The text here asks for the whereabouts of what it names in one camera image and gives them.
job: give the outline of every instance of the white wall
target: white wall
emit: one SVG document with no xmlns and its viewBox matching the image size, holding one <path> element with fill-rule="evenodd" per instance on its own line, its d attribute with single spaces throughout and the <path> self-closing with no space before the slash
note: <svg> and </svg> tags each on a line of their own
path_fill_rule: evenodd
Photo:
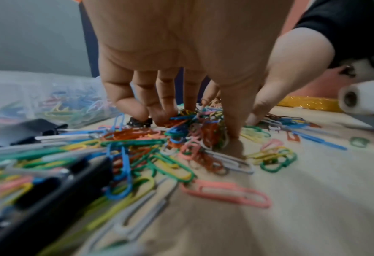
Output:
<svg viewBox="0 0 374 256">
<path fill-rule="evenodd" d="M 0 0 L 0 70 L 91 76 L 78 3 Z"/>
</svg>

